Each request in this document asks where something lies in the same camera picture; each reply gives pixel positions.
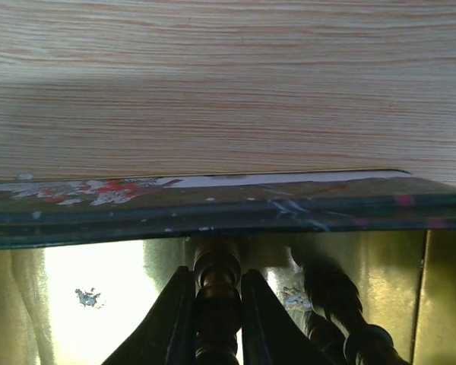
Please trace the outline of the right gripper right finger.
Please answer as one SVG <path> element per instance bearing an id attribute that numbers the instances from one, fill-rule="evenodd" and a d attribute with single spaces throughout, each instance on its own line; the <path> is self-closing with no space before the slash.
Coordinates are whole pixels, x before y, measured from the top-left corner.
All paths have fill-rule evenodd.
<path id="1" fill-rule="evenodd" d="M 249 365 L 329 364 L 299 330 L 262 274 L 241 278 L 243 361 Z"/>

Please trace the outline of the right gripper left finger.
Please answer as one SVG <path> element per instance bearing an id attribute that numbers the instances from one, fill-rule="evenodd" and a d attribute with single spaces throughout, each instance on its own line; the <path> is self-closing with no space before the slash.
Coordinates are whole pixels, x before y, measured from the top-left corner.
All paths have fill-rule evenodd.
<path id="1" fill-rule="evenodd" d="M 176 269 L 138 327 L 105 364 L 193 364 L 195 362 L 195 279 Z"/>

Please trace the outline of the gold tin lid tray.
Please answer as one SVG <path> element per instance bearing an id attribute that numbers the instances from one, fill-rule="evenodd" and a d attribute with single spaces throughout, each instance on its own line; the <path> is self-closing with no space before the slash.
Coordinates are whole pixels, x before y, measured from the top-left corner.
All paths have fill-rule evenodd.
<path id="1" fill-rule="evenodd" d="M 456 364 L 456 187 L 0 182 L 0 364 Z"/>

